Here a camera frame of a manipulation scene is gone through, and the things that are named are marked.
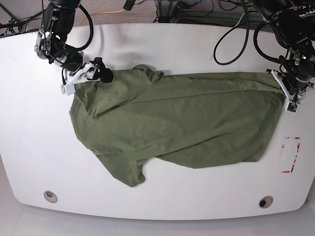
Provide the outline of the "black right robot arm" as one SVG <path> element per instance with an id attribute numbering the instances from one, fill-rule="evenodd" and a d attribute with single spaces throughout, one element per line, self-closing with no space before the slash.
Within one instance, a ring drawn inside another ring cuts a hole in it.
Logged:
<path id="1" fill-rule="evenodd" d="M 81 47 L 66 44 L 67 36 L 74 25 L 76 9 L 79 8 L 89 22 L 89 38 Z M 102 58 L 84 62 L 83 50 L 92 42 L 94 26 L 90 14 L 82 6 L 79 0 L 51 0 L 47 8 L 42 8 L 41 28 L 37 34 L 34 51 L 41 59 L 47 59 L 50 64 L 62 68 L 62 81 L 65 85 L 67 77 L 78 76 L 87 81 L 100 80 L 103 83 L 111 83 L 114 75 L 105 67 Z"/>

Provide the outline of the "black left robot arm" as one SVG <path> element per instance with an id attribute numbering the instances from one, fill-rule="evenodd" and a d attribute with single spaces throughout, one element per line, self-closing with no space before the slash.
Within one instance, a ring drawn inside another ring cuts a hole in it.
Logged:
<path id="1" fill-rule="evenodd" d="M 285 69 L 280 74 L 290 95 L 304 92 L 315 77 L 315 2 L 313 0 L 253 0 L 252 6 L 264 19 L 253 36 L 257 52 L 265 59 Z M 258 33 L 269 25 L 277 42 L 287 50 L 287 56 L 274 58 L 258 46 Z"/>

